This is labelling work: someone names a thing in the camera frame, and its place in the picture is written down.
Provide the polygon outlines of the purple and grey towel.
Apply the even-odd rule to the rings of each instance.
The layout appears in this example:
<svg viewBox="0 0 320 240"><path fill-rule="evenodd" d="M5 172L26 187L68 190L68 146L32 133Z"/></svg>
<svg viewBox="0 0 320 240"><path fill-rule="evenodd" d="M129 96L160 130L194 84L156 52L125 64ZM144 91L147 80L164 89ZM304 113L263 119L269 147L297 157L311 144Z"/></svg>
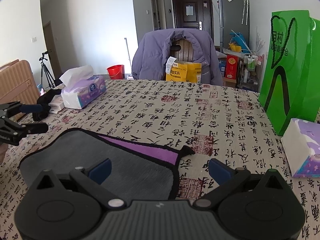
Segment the purple and grey towel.
<svg viewBox="0 0 320 240"><path fill-rule="evenodd" d="M195 152L117 139L73 128L62 132L44 148L26 155L19 164L22 178L31 186L43 170L66 175L75 167L89 168L110 159L112 172L102 187L126 202L175 199L180 184L180 160Z"/></svg>

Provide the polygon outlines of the black cloth bundle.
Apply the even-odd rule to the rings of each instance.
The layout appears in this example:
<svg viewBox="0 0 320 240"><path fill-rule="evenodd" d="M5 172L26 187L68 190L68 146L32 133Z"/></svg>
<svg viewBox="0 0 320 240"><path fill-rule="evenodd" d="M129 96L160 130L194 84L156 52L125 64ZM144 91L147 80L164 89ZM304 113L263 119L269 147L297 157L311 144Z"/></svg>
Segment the black cloth bundle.
<svg viewBox="0 0 320 240"><path fill-rule="evenodd" d="M39 113L33 113L34 121L41 121L49 115L49 111L51 109L49 104L52 102L53 98L56 95L60 95L61 92L61 89L50 89L48 92L38 98L37 104L42 106L42 111Z"/></svg>

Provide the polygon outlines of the pink white flat box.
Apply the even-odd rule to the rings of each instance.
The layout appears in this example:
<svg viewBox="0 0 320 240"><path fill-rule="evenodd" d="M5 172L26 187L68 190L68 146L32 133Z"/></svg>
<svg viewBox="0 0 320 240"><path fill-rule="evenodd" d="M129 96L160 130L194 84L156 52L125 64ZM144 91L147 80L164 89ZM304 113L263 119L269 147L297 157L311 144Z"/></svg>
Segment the pink white flat box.
<svg viewBox="0 0 320 240"><path fill-rule="evenodd" d="M61 95L54 96L53 100L49 103L49 113L57 114L59 111L65 108L63 99Z"/></svg>

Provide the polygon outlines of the tan suitcase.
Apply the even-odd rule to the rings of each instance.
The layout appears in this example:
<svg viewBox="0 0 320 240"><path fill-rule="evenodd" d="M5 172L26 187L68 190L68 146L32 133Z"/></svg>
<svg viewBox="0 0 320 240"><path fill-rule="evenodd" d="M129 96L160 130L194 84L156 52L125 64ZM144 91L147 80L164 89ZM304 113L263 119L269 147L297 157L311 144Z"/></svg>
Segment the tan suitcase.
<svg viewBox="0 0 320 240"><path fill-rule="evenodd" d="M15 60L1 66L0 85L1 104L20 101L33 105L40 97L27 60Z"/></svg>

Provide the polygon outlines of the white purple tissue pack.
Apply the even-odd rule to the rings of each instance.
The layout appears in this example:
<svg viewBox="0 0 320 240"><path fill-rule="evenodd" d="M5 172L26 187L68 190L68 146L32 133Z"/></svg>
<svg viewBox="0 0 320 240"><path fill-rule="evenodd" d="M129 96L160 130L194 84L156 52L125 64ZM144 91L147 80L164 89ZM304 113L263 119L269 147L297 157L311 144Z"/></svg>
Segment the white purple tissue pack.
<svg viewBox="0 0 320 240"><path fill-rule="evenodd" d="M65 85L61 91L64 106L70 109L83 109L106 92L102 75L94 75L91 65L71 68L60 76Z"/></svg>

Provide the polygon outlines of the calligraphy print tablecloth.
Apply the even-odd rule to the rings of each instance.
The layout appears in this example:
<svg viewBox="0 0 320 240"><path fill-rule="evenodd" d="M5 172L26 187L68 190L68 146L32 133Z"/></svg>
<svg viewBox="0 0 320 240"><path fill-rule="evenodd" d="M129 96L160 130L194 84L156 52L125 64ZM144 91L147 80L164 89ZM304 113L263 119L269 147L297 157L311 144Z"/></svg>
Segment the calligraphy print tablecloth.
<svg viewBox="0 0 320 240"><path fill-rule="evenodd" d="M208 161L254 173L277 169L302 204L306 221L300 239L319 239L319 179L293 178L280 137L254 92L211 85L165 81L106 82L107 91L82 110L64 109L46 119L49 131L10 147L1 165L1 238L18 239L14 211L27 186L21 159L76 127L134 142L179 149L194 155L180 161L178 195L195 200L216 188Z"/></svg>

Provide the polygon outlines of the purple tissue pack by bag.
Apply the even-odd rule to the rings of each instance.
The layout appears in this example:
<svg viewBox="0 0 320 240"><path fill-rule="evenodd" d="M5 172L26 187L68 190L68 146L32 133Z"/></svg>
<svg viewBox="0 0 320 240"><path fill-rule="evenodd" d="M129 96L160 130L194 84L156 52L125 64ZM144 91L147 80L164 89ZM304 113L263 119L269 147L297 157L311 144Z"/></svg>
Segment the purple tissue pack by bag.
<svg viewBox="0 0 320 240"><path fill-rule="evenodd" d="M292 118L281 143L294 178L319 177L319 124Z"/></svg>

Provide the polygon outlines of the red plastic bucket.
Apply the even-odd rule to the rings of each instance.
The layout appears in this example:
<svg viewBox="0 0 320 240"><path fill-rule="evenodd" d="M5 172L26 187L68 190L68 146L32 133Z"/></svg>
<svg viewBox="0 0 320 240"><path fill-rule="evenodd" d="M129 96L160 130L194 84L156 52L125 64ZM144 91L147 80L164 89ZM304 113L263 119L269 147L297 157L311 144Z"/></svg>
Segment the red plastic bucket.
<svg viewBox="0 0 320 240"><path fill-rule="evenodd" d="M107 68L107 73L111 80L123 80L124 79L124 65L118 64Z"/></svg>

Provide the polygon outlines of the green paper shopping bag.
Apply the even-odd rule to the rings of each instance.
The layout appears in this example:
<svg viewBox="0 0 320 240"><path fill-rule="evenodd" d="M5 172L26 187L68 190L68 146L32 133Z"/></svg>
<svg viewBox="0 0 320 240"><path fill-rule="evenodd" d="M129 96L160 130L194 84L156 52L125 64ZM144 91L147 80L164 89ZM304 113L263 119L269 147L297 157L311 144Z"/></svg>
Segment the green paper shopping bag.
<svg viewBox="0 0 320 240"><path fill-rule="evenodd" d="M307 10L276 11L259 95L277 135L292 118L315 121L319 111L319 20Z"/></svg>

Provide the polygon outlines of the metal storage rack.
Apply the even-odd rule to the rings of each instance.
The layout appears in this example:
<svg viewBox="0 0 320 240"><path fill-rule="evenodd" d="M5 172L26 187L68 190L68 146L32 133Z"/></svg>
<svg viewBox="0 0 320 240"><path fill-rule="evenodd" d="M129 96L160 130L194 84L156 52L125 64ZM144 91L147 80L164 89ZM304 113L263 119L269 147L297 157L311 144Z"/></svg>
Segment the metal storage rack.
<svg viewBox="0 0 320 240"><path fill-rule="evenodd" d="M239 54L236 88L259 92L264 55Z"/></svg>

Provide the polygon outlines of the red gift box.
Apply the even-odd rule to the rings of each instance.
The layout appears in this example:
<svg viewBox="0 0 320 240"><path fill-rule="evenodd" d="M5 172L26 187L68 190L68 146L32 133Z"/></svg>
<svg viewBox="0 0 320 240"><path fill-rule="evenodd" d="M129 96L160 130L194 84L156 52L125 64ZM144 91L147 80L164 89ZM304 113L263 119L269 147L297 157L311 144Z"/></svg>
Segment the red gift box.
<svg viewBox="0 0 320 240"><path fill-rule="evenodd" d="M238 57L234 55L227 55L226 59L226 71L225 75L229 79L236 79L237 68L238 68Z"/></svg>

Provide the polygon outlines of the yellow cardboard box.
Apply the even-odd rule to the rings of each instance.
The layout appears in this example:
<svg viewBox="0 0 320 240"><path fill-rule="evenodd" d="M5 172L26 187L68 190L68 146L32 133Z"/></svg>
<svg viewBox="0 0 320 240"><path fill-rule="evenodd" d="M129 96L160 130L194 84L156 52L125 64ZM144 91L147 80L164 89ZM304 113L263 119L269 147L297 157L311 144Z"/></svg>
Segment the yellow cardboard box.
<svg viewBox="0 0 320 240"><path fill-rule="evenodd" d="M200 83L201 73L200 63L178 61L172 56L166 62L166 81Z"/></svg>

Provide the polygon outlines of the wooden chair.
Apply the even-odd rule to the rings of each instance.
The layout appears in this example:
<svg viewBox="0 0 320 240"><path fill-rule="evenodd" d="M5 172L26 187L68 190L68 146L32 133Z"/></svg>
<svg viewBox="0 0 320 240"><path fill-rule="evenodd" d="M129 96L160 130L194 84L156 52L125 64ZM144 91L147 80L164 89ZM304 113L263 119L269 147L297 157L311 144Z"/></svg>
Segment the wooden chair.
<svg viewBox="0 0 320 240"><path fill-rule="evenodd" d="M192 43L185 39L174 41L170 48L170 56L178 61L193 62L193 52Z"/></svg>

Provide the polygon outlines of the purple jacket on chair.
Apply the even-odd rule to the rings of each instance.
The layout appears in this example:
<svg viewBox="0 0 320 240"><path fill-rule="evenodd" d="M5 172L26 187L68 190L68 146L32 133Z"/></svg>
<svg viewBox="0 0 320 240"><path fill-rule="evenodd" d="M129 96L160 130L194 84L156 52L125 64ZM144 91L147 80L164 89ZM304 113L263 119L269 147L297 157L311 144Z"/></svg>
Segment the purple jacket on chair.
<svg viewBox="0 0 320 240"><path fill-rule="evenodd" d="M165 65L170 56L178 60L200 63L201 82L222 86L213 39L207 31L175 28L146 33L132 60L135 80L164 80Z"/></svg>

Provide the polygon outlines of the blue cleaning tool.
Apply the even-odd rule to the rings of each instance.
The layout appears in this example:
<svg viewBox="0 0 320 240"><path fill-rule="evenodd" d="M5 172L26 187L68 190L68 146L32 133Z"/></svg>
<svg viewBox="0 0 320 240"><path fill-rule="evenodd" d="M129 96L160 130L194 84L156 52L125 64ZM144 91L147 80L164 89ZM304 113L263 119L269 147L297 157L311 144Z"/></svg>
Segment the blue cleaning tool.
<svg viewBox="0 0 320 240"><path fill-rule="evenodd" d="M246 42L244 36L242 35L242 33L236 33L233 30L231 30L230 35L232 36L231 43L234 43L237 46L240 46L242 53L244 53L244 54L251 53L251 50L250 50L249 46L247 45L247 42Z"/></svg>

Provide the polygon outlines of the grey refrigerator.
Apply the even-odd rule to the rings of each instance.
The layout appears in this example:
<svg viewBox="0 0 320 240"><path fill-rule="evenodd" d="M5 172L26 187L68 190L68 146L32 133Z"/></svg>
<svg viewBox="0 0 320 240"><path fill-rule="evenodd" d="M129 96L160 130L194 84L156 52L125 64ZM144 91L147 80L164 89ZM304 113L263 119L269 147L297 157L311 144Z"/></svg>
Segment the grey refrigerator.
<svg viewBox="0 0 320 240"><path fill-rule="evenodd" d="M218 0L220 25L220 51L229 47L231 33L243 35L249 45L249 9L247 0Z"/></svg>

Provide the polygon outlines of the dark brown entrance door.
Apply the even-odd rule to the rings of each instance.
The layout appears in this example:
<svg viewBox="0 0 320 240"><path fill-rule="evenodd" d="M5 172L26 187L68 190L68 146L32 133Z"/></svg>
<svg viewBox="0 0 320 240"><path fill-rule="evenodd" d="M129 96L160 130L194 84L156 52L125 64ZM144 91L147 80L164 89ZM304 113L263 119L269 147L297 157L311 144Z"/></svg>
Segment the dark brown entrance door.
<svg viewBox="0 0 320 240"><path fill-rule="evenodd" d="M172 0L172 6L175 28L206 31L214 39L212 0Z"/></svg>

